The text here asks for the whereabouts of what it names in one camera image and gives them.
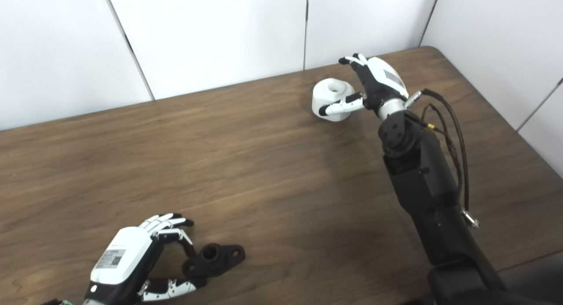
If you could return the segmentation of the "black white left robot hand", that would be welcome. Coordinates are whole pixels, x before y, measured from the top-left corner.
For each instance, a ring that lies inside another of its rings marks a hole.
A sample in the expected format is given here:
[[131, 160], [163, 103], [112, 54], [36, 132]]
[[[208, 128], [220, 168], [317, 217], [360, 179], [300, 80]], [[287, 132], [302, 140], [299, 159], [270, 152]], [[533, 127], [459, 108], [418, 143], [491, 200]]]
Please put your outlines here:
[[205, 287], [205, 278], [149, 278], [167, 244], [179, 243], [186, 256], [195, 257], [193, 242], [184, 230], [193, 225], [181, 214], [167, 213], [120, 229], [91, 271], [84, 304], [143, 305]]

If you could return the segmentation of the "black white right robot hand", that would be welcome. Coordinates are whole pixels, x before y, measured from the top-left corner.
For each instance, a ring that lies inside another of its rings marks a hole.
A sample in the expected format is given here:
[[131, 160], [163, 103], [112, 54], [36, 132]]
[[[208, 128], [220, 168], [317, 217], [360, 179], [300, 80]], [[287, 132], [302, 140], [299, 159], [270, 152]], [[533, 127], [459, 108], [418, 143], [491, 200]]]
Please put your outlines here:
[[381, 121], [406, 109], [409, 98], [406, 86], [397, 71], [386, 61], [378, 57], [368, 59], [355, 53], [340, 58], [338, 62], [352, 67], [364, 89], [363, 105], [374, 111]]

